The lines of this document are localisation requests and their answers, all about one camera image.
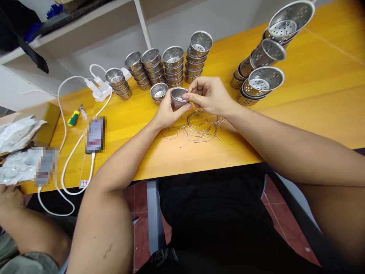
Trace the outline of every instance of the screwdriver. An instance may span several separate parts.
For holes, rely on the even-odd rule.
[[[79,118],[80,115],[81,108],[83,108],[83,104],[81,104],[80,107],[73,112],[72,117],[67,121],[68,126],[73,127],[74,125],[76,125],[77,119]]]

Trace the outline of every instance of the person's left hand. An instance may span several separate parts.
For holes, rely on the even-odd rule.
[[[24,197],[16,185],[0,185],[0,211],[5,214],[25,208]]]
[[[162,100],[160,107],[152,119],[151,123],[153,123],[158,129],[163,129],[165,127],[169,127],[175,121],[183,115],[186,111],[191,108],[191,103],[187,103],[183,105],[181,108],[173,111],[171,107],[171,89],[169,89],[165,95],[165,98]]]

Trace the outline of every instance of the hand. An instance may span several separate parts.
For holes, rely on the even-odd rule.
[[[157,111],[156,115],[152,119],[151,123],[154,124],[159,130],[169,127],[176,120],[183,115],[186,111],[191,108],[191,104],[187,103],[183,105],[181,108],[173,111],[171,107],[171,90],[169,89],[165,95],[165,98],[162,100],[159,110]]]
[[[198,108],[212,115],[224,116],[235,101],[229,96],[219,77],[198,77],[189,86],[188,93],[182,96]]]
[[[24,209],[24,197],[16,185],[0,185],[0,212],[11,214],[19,209]]]

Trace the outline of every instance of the charging cable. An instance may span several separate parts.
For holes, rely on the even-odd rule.
[[[62,120],[63,120],[63,125],[64,125],[64,129],[65,129],[65,135],[63,137],[63,141],[61,143],[61,146],[60,146],[60,153],[61,153],[61,150],[63,148],[63,145],[65,144],[65,141],[66,141],[66,137],[67,137],[67,126],[66,126],[66,120],[65,120],[65,116],[63,114],[63,110],[62,110],[62,106],[61,106],[61,101],[60,101],[60,90],[61,90],[61,87],[64,85],[64,83],[66,83],[68,80],[71,80],[71,79],[74,79],[74,78],[82,78],[84,81],[86,81],[86,79],[82,76],[71,76],[69,78],[67,78],[65,81],[63,81],[61,83],[61,85],[59,86],[58,88],[58,92],[57,92],[57,99],[58,99],[58,105],[60,107],[60,110],[61,110],[61,116],[62,116]],[[111,92],[110,95],[109,95],[109,99],[108,101],[105,103],[105,105],[101,108],[101,110],[95,115],[95,117],[97,117],[103,110],[104,108],[106,107],[106,105],[109,103],[110,99],[111,99],[111,95],[113,93]],[[73,153],[75,152],[76,148],[78,147],[78,145],[80,144],[81,140],[84,138],[85,136],[85,133],[83,133],[80,137],[80,139],[77,141],[75,147],[73,148],[73,150],[71,151],[70,155],[68,156],[67,160],[66,160],[66,163],[65,163],[65,166],[63,168],[63,171],[62,171],[62,175],[61,175],[61,185],[62,185],[62,188],[63,188],[63,191],[65,191],[67,194],[69,195],[78,195],[82,192],[85,191],[85,189],[87,188],[87,186],[89,185],[90,181],[91,181],[91,178],[92,178],[92,173],[93,173],[93,169],[94,169],[94,162],[95,162],[95,156],[96,156],[96,153],[93,152],[92,155],[91,155],[91,170],[90,170],[90,176],[89,176],[89,180],[88,180],[88,183],[86,185],[85,188],[83,188],[81,191],[79,192],[69,192],[67,189],[66,189],[66,186],[65,186],[65,181],[64,181],[64,178],[65,178],[65,173],[66,173],[66,168],[67,168],[67,165],[68,165],[68,162],[70,161]],[[39,200],[39,203],[41,204],[41,206],[43,207],[43,209],[49,213],[49,214],[52,214],[52,215],[55,215],[55,216],[70,216],[74,211],[75,211],[75,205],[69,200],[66,198],[66,196],[62,193],[62,191],[60,190],[60,188],[58,187],[57,185],[57,175],[55,176],[55,183],[56,183],[56,189],[57,191],[60,193],[60,195],[69,203],[71,204],[72,206],[72,211],[69,213],[69,214],[56,214],[56,213],[53,213],[51,211],[49,211],[45,206],[44,204],[42,203],[42,200],[41,200],[41,191],[42,191],[42,188],[43,187],[38,187],[38,200]]]

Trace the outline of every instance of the black strap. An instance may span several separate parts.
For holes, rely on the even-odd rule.
[[[9,17],[5,13],[4,9],[0,5],[0,21],[3,22],[5,26],[11,32],[13,32],[18,37],[19,46],[24,50],[24,52],[32,59],[32,61],[37,65],[37,67],[44,71],[45,73],[49,73],[47,61],[40,56],[38,53],[36,53],[23,39],[22,35],[18,33],[18,31],[15,29],[14,25],[10,21]]]

